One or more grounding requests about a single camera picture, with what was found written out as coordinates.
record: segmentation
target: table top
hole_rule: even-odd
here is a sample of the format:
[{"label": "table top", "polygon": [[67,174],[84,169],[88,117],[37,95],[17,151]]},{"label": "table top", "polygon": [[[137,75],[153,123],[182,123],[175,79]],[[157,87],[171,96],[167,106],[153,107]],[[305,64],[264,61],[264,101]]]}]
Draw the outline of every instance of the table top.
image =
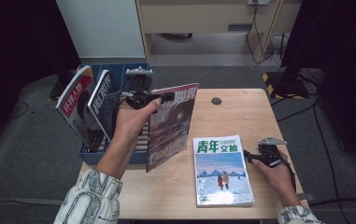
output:
[{"label": "table top", "polygon": [[[212,99],[219,98],[220,105]],[[245,161],[255,204],[252,207],[197,208],[192,151],[194,137],[239,134],[244,149],[258,154],[259,139],[283,139],[267,95],[261,89],[200,89],[192,112],[187,149],[159,167],[129,165],[122,178],[121,219],[267,219],[282,208],[276,192],[254,165]],[[278,148],[289,156],[285,146]],[[80,175],[89,166],[83,163]],[[297,193],[302,187],[296,176]]]}]

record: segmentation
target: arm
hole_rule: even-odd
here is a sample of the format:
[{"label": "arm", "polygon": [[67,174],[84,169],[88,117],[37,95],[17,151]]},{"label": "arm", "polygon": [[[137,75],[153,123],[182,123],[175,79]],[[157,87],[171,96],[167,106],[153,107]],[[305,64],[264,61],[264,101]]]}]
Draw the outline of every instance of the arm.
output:
[{"label": "arm", "polygon": [[[287,155],[280,152],[283,158],[287,159]],[[283,209],[279,212],[278,223],[289,223],[291,220],[295,220],[295,223],[305,223],[304,221],[312,221],[311,223],[322,223],[318,221],[311,210],[307,207],[303,207],[294,191],[291,174],[286,165],[280,163],[274,168],[269,168],[261,161],[253,160],[253,164],[261,170],[270,182],[271,186],[276,190]]]},{"label": "arm", "polygon": [[107,151],[70,189],[54,223],[111,223],[119,221],[121,177],[136,148],[137,136],[150,114],[158,109],[161,99],[134,110],[123,102],[119,107],[116,130]]}]

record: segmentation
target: white wall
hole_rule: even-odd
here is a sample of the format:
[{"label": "white wall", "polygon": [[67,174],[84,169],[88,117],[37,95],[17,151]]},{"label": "white wall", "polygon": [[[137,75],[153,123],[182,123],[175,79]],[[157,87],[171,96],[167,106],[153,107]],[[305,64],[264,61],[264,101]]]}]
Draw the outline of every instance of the white wall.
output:
[{"label": "white wall", "polygon": [[80,58],[145,58],[135,0],[56,0]]}]

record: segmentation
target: power outlet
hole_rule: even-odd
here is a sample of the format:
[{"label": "power outlet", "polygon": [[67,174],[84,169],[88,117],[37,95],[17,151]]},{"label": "power outlet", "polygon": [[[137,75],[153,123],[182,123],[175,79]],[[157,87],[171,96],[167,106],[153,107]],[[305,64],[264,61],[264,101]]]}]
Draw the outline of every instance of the power outlet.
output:
[{"label": "power outlet", "polygon": [[270,5],[270,0],[248,0],[249,6],[267,6]]}]

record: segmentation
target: magazine cover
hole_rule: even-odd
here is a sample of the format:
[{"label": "magazine cover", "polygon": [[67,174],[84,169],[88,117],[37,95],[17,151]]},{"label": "magazine cover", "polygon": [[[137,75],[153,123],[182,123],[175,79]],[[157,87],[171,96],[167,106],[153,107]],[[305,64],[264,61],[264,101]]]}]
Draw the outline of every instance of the magazine cover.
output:
[{"label": "magazine cover", "polygon": [[239,135],[193,138],[197,206],[253,206]]},{"label": "magazine cover", "polygon": [[113,137],[114,117],[119,107],[117,88],[111,73],[103,70],[88,102],[91,113],[98,121],[108,141],[111,141]]},{"label": "magazine cover", "polygon": [[174,101],[164,102],[150,116],[149,152],[146,171],[154,169],[187,147],[198,83],[153,91],[174,92]]},{"label": "magazine cover", "polygon": [[97,151],[104,137],[87,107],[94,89],[93,70],[84,66],[77,71],[55,106],[91,152]]}]

